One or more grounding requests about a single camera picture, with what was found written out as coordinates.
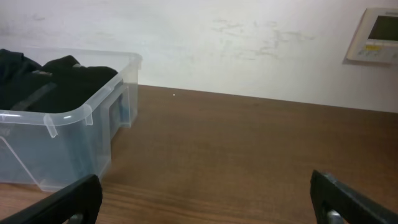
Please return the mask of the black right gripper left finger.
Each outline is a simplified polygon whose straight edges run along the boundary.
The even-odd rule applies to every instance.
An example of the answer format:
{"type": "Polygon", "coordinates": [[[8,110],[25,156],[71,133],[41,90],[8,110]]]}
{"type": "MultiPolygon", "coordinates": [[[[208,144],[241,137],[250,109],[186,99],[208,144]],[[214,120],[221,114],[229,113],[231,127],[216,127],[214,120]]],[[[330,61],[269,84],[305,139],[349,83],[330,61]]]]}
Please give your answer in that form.
{"type": "Polygon", "coordinates": [[[95,224],[102,199],[99,177],[91,174],[1,220],[1,224],[95,224]]]}

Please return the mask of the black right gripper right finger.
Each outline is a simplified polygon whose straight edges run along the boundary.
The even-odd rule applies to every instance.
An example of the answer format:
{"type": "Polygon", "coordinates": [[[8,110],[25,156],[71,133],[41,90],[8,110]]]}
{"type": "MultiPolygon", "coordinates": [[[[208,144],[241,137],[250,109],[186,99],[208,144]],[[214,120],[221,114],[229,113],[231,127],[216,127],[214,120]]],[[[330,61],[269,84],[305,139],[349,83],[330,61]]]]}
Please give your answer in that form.
{"type": "Polygon", "coordinates": [[[360,194],[331,174],[314,170],[310,196],[317,223],[396,224],[397,214],[360,194]]]}

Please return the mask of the clear plastic storage bin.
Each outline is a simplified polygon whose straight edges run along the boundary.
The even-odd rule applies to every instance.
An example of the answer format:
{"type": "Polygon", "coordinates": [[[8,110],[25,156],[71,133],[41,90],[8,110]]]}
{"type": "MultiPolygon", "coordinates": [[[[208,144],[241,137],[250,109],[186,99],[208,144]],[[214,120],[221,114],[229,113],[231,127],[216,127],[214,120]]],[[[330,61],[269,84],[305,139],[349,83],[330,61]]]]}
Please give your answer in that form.
{"type": "Polygon", "coordinates": [[[137,117],[142,57],[69,49],[13,52],[22,52],[42,67],[71,55],[85,67],[110,67],[118,74],[82,106],[66,113],[27,110],[49,86],[51,74],[41,68],[13,85],[17,99],[10,110],[1,109],[1,182],[56,191],[88,174],[103,176],[111,165],[112,138],[137,117]]]}

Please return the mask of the black garment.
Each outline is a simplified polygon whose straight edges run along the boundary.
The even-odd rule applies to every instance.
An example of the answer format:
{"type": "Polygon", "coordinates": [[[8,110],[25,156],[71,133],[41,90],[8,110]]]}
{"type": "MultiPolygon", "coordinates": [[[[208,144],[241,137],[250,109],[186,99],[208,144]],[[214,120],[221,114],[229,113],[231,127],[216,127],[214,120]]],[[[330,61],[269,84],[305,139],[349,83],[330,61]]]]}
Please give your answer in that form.
{"type": "Polygon", "coordinates": [[[47,62],[41,71],[51,74],[49,86],[28,106],[31,112],[75,110],[118,74],[110,67],[85,67],[71,55],[47,62]]]}
{"type": "Polygon", "coordinates": [[[10,110],[17,99],[18,85],[28,74],[42,66],[26,57],[22,52],[1,49],[1,109],[10,110]]]}

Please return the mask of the white wall control panel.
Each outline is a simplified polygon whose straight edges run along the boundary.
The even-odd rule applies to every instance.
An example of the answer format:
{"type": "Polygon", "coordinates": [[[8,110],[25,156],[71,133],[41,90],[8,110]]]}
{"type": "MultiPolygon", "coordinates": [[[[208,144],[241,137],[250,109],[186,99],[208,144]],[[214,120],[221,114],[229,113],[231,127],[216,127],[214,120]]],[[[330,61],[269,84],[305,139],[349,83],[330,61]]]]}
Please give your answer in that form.
{"type": "Polygon", "coordinates": [[[346,59],[364,63],[397,63],[397,9],[369,7],[346,54],[346,59]]]}

